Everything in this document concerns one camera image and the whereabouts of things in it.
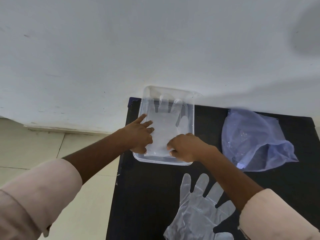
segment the black tabletop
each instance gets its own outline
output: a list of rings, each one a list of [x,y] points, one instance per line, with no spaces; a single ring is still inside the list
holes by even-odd
[[[126,124],[138,117],[140,99],[130,100]],[[221,132],[228,109],[195,106],[194,133],[220,151]],[[270,188],[312,225],[320,229],[320,141],[309,117],[260,113],[279,119],[286,140],[294,145],[299,162],[289,162],[265,172],[246,172],[264,188]],[[216,182],[209,171],[198,162],[175,166],[139,162],[132,152],[120,157],[114,188],[107,240],[164,239],[163,233],[173,221],[179,208],[182,177],[191,175],[194,185],[202,173],[210,177],[204,193]],[[223,194],[218,205],[228,200]],[[214,228],[214,232],[230,232],[234,239],[245,239],[237,230],[239,212]]]

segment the sleeve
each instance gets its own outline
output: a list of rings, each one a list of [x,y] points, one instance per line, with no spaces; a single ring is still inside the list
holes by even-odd
[[[79,172],[64,159],[42,163],[9,181],[0,190],[0,234],[5,233],[1,236],[48,236],[50,226],[81,186]]]
[[[270,189],[247,202],[239,229],[251,240],[320,239],[319,230]]]

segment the wall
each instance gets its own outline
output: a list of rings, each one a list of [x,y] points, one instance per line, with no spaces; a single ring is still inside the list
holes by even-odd
[[[147,85],[320,116],[319,0],[1,0],[0,115],[112,132]]]

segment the clear plastic container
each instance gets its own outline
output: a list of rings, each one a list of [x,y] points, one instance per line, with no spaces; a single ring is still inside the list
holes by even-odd
[[[194,92],[147,86],[143,91],[139,116],[147,114],[144,121],[153,121],[153,144],[146,146],[146,154],[134,153],[134,157],[141,162],[190,165],[191,162],[170,156],[166,146],[179,134],[194,134],[194,111]]]

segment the clear plastic glove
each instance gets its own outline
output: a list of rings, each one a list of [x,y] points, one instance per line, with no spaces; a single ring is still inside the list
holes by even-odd
[[[146,146],[146,156],[170,157],[167,143],[179,134],[188,133],[189,121],[186,116],[183,116],[179,125],[176,126],[181,108],[182,100],[176,99],[169,112],[169,100],[161,96],[158,113],[156,113],[154,100],[149,101],[146,120],[153,121],[154,132],[152,133],[153,143]]]
[[[206,198],[203,193],[208,185],[209,177],[201,174],[190,193],[191,177],[185,174],[180,186],[180,207],[176,217],[164,232],[168,240],[233,240],[229,232],[214,233],[213,228],[231,216],[235,211],[229,200],[216,209],[223,189],[215,183]]]

